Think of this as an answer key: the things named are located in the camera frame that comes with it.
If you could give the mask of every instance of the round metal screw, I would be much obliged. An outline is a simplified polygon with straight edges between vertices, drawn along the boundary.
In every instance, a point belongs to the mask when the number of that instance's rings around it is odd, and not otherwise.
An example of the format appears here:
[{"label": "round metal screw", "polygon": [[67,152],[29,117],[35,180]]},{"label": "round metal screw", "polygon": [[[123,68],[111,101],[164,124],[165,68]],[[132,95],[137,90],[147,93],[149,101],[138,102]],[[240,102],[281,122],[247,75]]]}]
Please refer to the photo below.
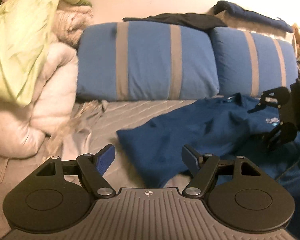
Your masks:
[{"label": "round metal screw", "polygon": [[190,196],[197,196],[201,193],[201,190],[197,187],[189,187],[186,189],[186,194]]},{"label": "round metal screw", "polygon": [[113,192],[113,190],[108,187],[102,187],[102,188],[98,189],[98,191],[97,191],[97,193],[102,196],[109,196],[112,194],[112,192]]}]

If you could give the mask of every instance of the white comforter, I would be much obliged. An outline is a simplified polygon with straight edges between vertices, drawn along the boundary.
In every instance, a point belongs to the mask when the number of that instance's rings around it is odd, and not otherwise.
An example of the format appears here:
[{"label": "white comforter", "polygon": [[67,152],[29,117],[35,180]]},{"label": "white comforter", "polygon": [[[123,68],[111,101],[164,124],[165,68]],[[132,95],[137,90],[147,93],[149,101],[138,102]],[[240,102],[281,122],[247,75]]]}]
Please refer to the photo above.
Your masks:
[{"label": "white comforter", "polygon": [[61,42],[52,43],[31,103],[20,108],[0,101],[0,182],[9,158],[35,155],[46,134],[69,120],[77,75],[76,50]]}]

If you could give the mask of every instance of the pillow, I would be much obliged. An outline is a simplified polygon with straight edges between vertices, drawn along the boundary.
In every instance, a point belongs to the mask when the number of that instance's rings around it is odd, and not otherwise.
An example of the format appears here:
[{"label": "pillow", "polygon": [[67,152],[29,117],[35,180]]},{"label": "pillow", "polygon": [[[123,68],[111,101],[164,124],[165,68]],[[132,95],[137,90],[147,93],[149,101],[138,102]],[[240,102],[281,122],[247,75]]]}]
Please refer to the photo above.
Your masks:
[{"label": "pillow", "polygon": [[290,88],[298,77],[295,53],[286,41],[229,27],[214,28],[210,38],[221,95],[256,97],[276,87]]},{"label": "pillow", "polygon": [[209,36],[184,26],[136,21],[84,30],[78,97],[134,101],[210,98],[219,92]]}]

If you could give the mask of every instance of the blanket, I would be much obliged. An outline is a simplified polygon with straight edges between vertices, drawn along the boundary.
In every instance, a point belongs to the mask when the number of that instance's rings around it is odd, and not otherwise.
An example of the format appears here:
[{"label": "blanket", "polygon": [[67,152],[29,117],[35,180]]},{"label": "blanket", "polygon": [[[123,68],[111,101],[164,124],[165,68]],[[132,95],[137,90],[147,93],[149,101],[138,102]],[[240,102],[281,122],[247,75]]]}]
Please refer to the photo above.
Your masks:
[{"label": "blanket", "polygon": [[227,11],[222,11],[216,14],[215,17],[221,19],[230,28],[251,33],[259,33],[272,39],[287,41],[291,44],[293,44],[293,42],[295,41],[293,33],[288,33],[283,30],[276,29],[270,25],[251,22],[245,19],[233,17]]},{"label": "blanket", "polygon": [[[87,0],[64,1],[91,5]],[[19,106],[31,102],[47,57],[58,3],[59,0],[8,0],[0,6],[1,100]]]},{"label": "blanket", "polygon": [[217,4],[213,7],[213,13],[214,15],[216,15],[222,11],[227,11],[233,17],[245,19],[250,22],[269,25],[276,29],[283,30],[288,33],[293,33],[292,27],[285,21],[281,19],[275,20],[256,12],[245,10],[235,3],[231,3],[228,1],[218,1]]},{"label": "blanket", "polygon": [[10,159],[5,171],[4,178],[0,183],[0,239],[10,231],[10,226],[5,218],[2,210],[2,204],[5,196],[25,177],[33,172],[39,165],[42,156],[45,154],[45,145],[48,137],[40,147],[38,153],[27,159]]},{"label": "blanket", "polygon": [[91,6],[71,6],[60,0],[51,31],[59,41],[77,49],[83,30],[92,24],[92,18]]},{"label": "blanket", "polygon": [[76,50],[58,42],[49,46],[33,98],[26,107],[0,100],[0,182],[9,158],[33,156],[45,135],[70,119],[78,75]]},{"label": "blanket", "polygon": [[151,119],[132,130],[119,130],[119,142],[147,187],[163,187],[187,171],[181,149],[189,144],[198,152],[222,159],[245,155],[288,189],[296,201],[289,230],[300,238],[300,133],[294,142],[271,154],[258,135],[278,124],[278,110],[267,107],[248,114],[257,99],[241,96],[202,99]]}]

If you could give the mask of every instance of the bed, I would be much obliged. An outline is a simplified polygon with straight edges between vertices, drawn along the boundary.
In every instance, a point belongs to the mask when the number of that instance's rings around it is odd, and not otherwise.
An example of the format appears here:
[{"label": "bed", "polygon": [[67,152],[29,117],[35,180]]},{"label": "bed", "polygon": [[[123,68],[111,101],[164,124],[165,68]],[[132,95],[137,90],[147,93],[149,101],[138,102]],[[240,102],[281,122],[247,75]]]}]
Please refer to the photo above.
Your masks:
[{"label": "bed", "polygon": [[[92,139],[89,151],[96,153],[107,144],[115,146],[114,162],[104,174],[104,178],[117,192],[120,187],[144,187],[144,185],[120,148],[116,131],[140,126],[155,116],[165,114],[193,102],[194,100],[111,102],[108,103],[105,112],[97,122],[93,118],[89,119],[88,125],[93,124],[91,127]],[[77,111],[81,105],[76,103],[73,112]],[[41,164],[45,156],[47,142],[48,137],[45,138],[44,143],[35,156],[24,160],[10,159],[8,162],[4,179],[0,184],[0,238],[10,229],[2,212],[3,199],[13,187]],[[166,187],[178,187],[182,191],[189,183],[189,180],[188,176],[179,174],[172,178],[166,184]]]}]

